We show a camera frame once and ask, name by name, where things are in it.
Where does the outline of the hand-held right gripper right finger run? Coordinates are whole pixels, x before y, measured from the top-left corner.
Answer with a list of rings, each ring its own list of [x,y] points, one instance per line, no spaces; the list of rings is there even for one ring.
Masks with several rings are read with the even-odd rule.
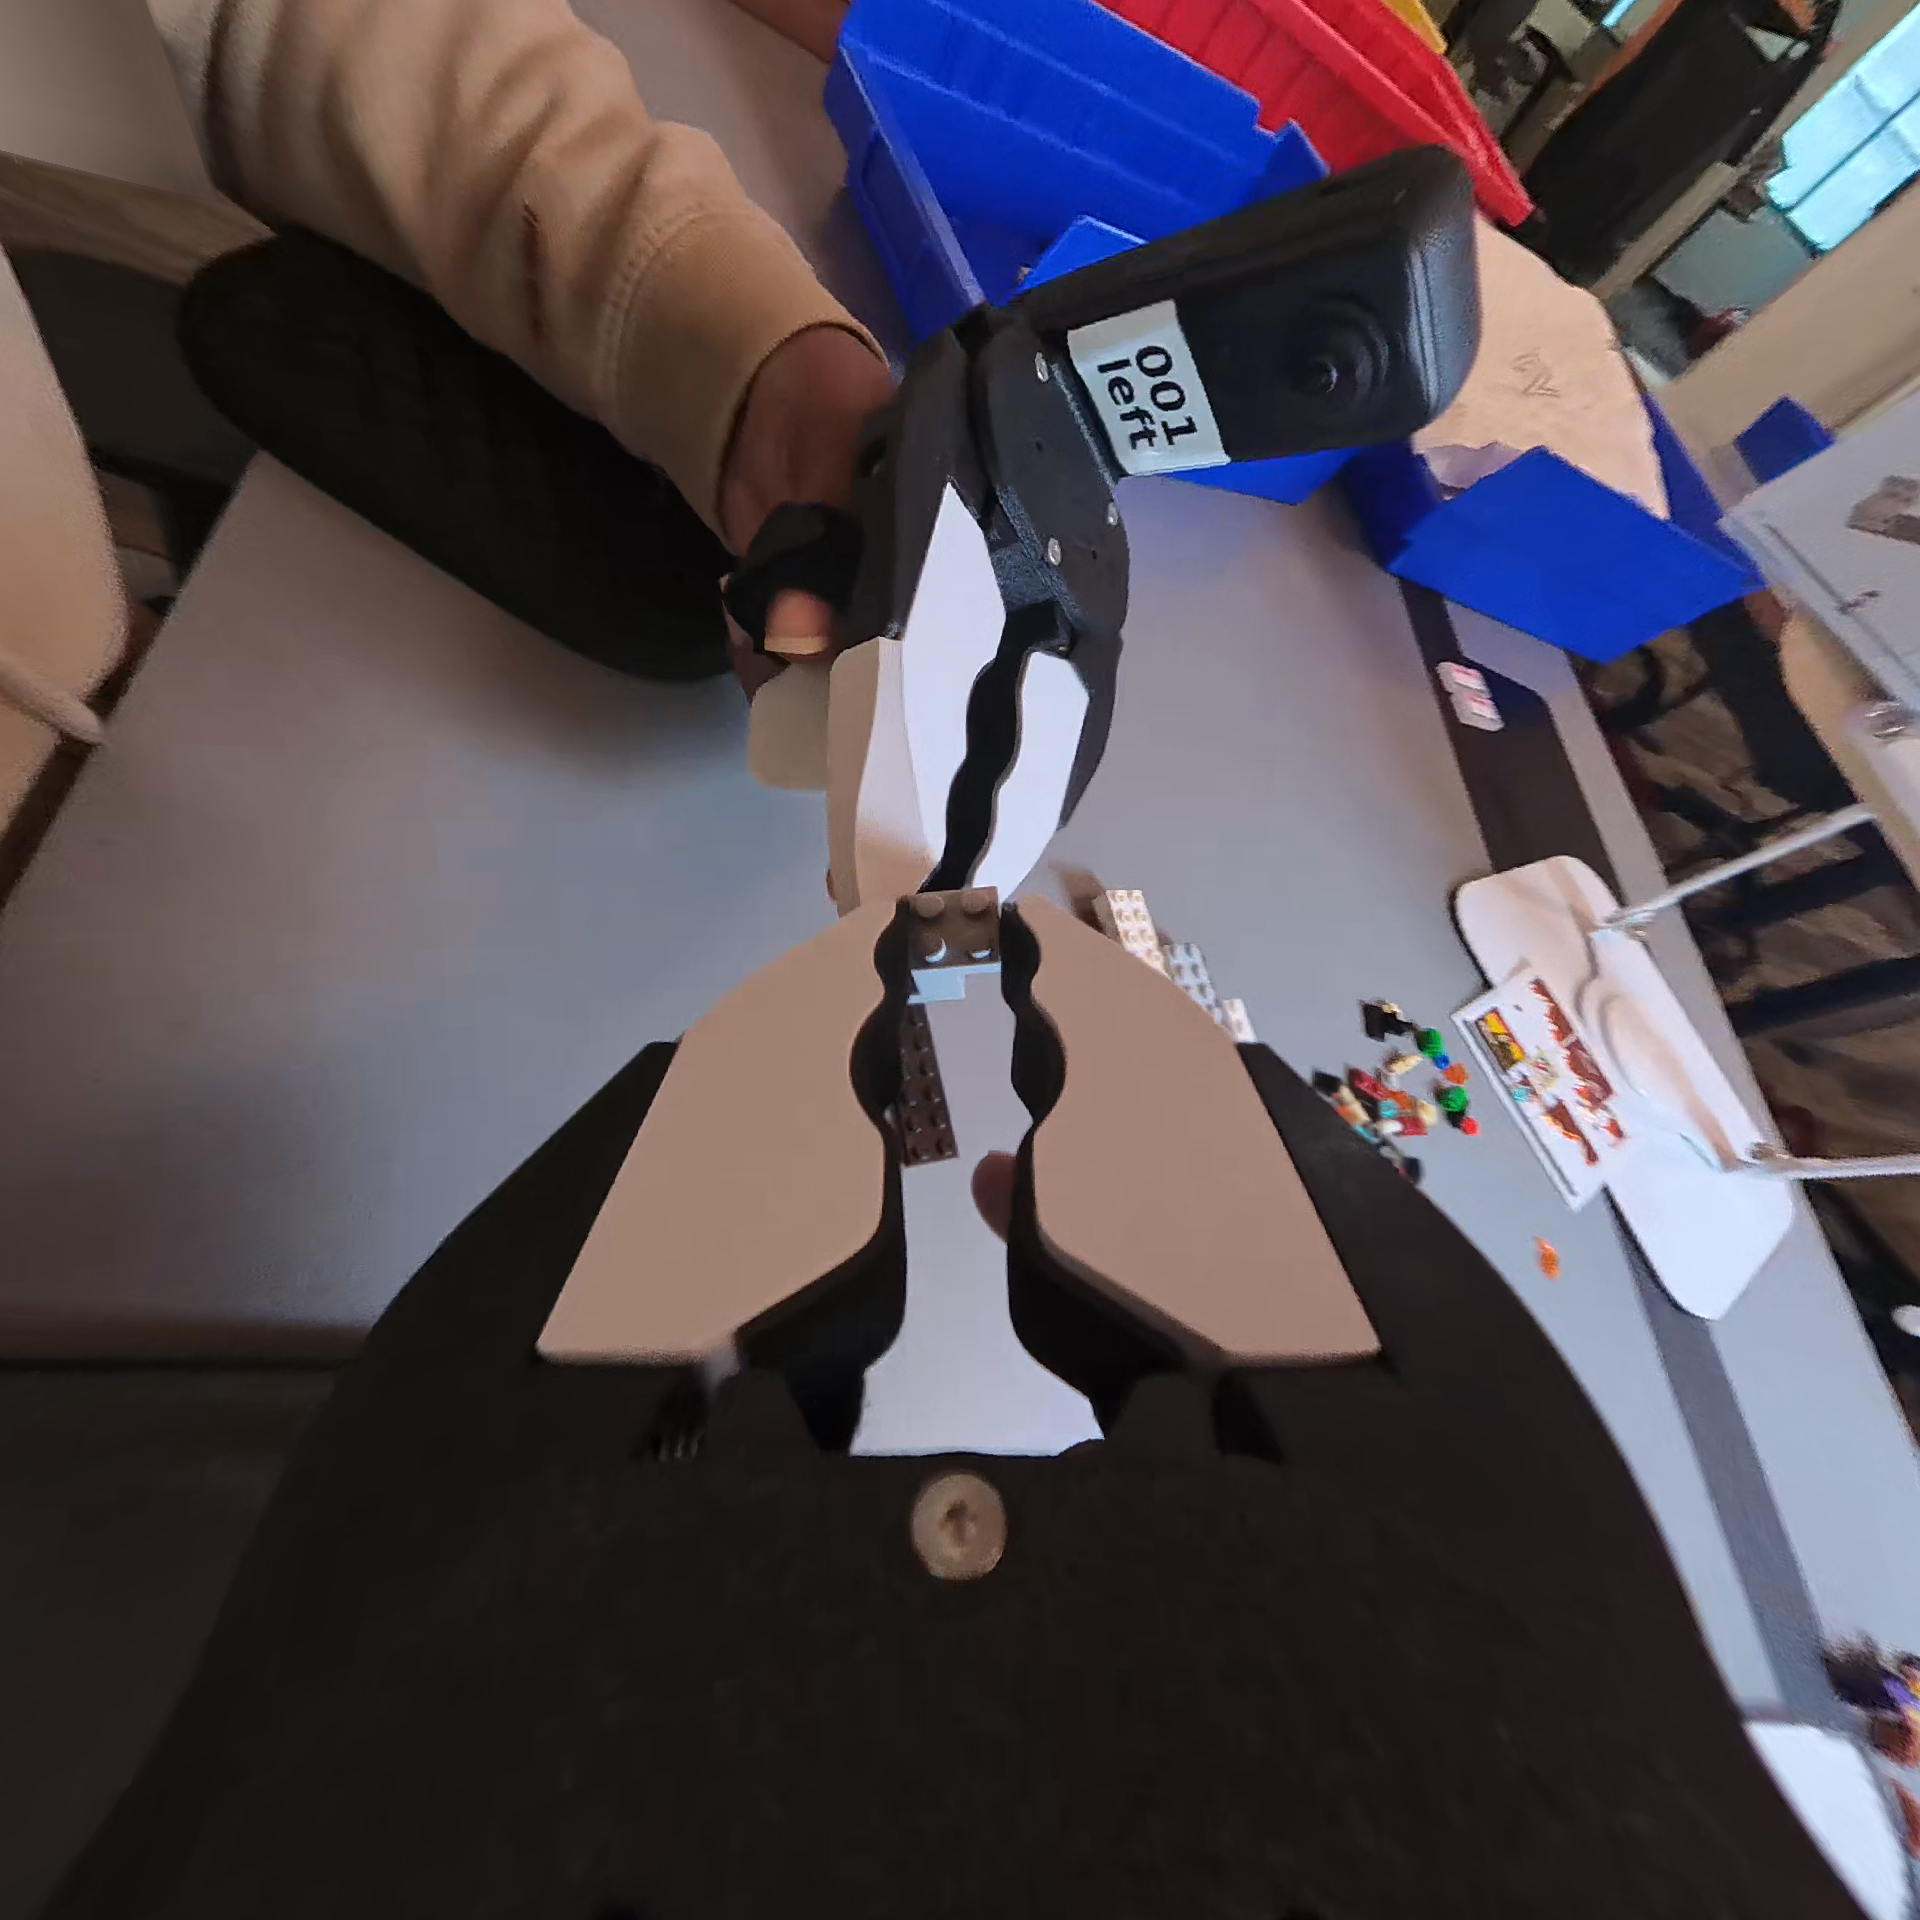
[[[1000,919],[1015,1154],[1005,1291],[1024,1351],[1111,1425],[1136,1385],[1380,1358],[1232,1041],[1064,907]]]

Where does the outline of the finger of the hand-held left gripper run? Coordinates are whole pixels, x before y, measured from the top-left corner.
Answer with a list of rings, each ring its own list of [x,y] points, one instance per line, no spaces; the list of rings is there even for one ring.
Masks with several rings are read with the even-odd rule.
[[[1085,720],[1089,686],[1055,652],[982,672],[958,772],[958,885],[1012,895],[1033,873],[1069,809]]]
[[[896,637],[873,642],[873,717],[850,789],[850,897],[914,895],[943,862],[972,682],[1003,645],[1003,591],[972,506],[943,486]]]

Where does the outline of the grey lego bracket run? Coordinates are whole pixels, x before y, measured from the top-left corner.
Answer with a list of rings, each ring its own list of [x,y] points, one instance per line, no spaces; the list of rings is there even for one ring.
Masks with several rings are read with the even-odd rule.
[[[1000,972],[1003,900],[993,888],[902,897],[908,926],[908,1002],[960,1002],[972,978]]]

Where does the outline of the long black lego piece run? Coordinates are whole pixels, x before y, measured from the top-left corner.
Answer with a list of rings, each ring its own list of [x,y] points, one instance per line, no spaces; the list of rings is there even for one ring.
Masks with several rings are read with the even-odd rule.
[[[895,1131],[902,1168],[958,1161],[954,1115],[941,1075],[928,1005],[909,1000],[896,1030],[902,1083],[895,1097]]]

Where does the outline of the grey lego model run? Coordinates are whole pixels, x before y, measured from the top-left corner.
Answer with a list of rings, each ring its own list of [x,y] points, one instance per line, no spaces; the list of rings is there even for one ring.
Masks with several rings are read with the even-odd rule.
[[[1090,895],[1090,919],[1108,941],[1195,1002],[1232,1041],[1249,1045],[1260,1038],[1241,1000],[1217,992],[1203,950],[1169,941],[1136,888],[1099,888]]]

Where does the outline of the blue storage bin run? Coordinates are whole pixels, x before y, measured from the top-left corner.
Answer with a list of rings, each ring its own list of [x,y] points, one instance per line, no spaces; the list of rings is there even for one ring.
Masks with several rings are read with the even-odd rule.
[[[1099,4],[854,4],[825,110],[909,339],[1327,176]]]
[[[1644,411],[1667,515],[1548,449],[1444,492],[1420,452],[1383,445],[1336,486],[1383,571],[1605,664],[1764,589],[1661,402]]]

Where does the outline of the person's left forearm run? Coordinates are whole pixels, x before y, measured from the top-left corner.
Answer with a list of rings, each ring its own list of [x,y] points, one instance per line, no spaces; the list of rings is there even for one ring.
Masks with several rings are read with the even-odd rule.
[[[438,298],[719,533],[765,359],[873,339],[567,4],[149,4],[214,185]]]

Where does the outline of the pile of small lego pieces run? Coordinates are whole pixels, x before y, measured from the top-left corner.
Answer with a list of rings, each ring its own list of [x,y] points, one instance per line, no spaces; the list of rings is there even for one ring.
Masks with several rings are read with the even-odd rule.
[[[1406,1188],[1423,1188],[1423,1140],[1484,1135],[1472,1081],[1454,1041],[1394,1000],[1359,1000],[1360,1056],[1313,1069],[1308,1087]]]

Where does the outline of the lego instruction booklet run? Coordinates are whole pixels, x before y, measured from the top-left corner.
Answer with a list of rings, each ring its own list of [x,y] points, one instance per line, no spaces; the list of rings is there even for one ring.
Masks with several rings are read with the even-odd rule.
[[[1917,679],[1917,416],[1885,416],[1744,492],[1721,533],[1885,682]]]

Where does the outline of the purple lego minifigure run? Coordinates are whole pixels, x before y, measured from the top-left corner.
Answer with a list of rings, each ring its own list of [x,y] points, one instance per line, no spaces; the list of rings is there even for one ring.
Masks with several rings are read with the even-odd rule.
[[[1889,1764],[1917,1768],[1917,1649],[1835,1640],[1820,1666],[1837,1700],[1861,1718],[1861,1734]]]

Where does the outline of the red storage bin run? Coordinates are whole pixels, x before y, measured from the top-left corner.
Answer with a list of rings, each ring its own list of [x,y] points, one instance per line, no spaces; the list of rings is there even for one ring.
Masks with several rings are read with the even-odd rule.
[[[1337,173],[1401,149],[1450,149],[1479,209],[1523,228],[1536,203],[1444,52],[1387,4],[1108,4],[1295,123]]]

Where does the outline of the sticker sheet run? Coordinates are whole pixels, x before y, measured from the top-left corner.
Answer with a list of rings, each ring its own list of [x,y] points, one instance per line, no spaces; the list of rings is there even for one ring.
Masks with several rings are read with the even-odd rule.
[[[1456,1010],[1454,1024],[1545,1168],[1548,1188],[1570,1213],[1595,1203],[1634,1137],[1616,1087],[1566,1000],[1532,963],[1519,963]]]

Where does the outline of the white book stand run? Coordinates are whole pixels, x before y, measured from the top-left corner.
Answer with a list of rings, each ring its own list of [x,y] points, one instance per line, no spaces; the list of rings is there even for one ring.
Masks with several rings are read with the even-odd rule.
[[[1837,809],[1644,900],[1622,900],[1570,853],[1454,895],[1456,934],[1485,983],[1532,963],[1599,1053],[1634,1137],[1602,1192],[1667,1298],[1693,1318],[1721,1318],[1771,1258],[1794,1217],[1789,1188],[1912,1177],[1917,1154],[1797,1156],[1771,1140],[1647,950],[1647,926],[1721,882],[1863,825],[1874,825],[1863,804]]]

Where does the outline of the black mesh pad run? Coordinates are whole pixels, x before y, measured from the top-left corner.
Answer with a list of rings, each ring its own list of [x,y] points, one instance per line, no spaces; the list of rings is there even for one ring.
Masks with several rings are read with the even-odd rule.
[[[261,452],[543,637],[655,682],[729,668],[734,552],[679,486],[402,277],[286,231],[189,277],[177,340]]]

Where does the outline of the person's beige sweater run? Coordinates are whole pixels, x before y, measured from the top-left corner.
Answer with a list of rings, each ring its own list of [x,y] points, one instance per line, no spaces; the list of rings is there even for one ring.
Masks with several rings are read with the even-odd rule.
[[[80,424],[3,264],[3,825],[58,741],[95,747],[128,595]]]

